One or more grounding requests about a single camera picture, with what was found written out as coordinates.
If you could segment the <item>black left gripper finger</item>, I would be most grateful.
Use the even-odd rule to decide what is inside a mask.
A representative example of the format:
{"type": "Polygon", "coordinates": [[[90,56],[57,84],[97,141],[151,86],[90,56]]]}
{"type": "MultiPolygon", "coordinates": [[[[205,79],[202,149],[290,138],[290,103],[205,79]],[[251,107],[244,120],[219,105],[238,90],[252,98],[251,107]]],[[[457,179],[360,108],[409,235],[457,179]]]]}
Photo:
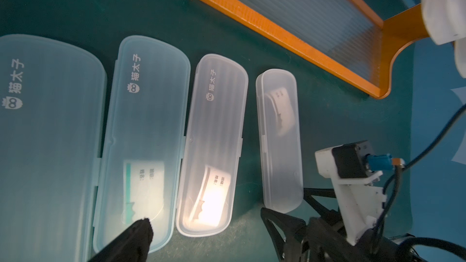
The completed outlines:
{"type": "Polygon", "coordinates": [[[146,262],[153,236],[149,219],[137,220],[89,262],[146,262]]]}

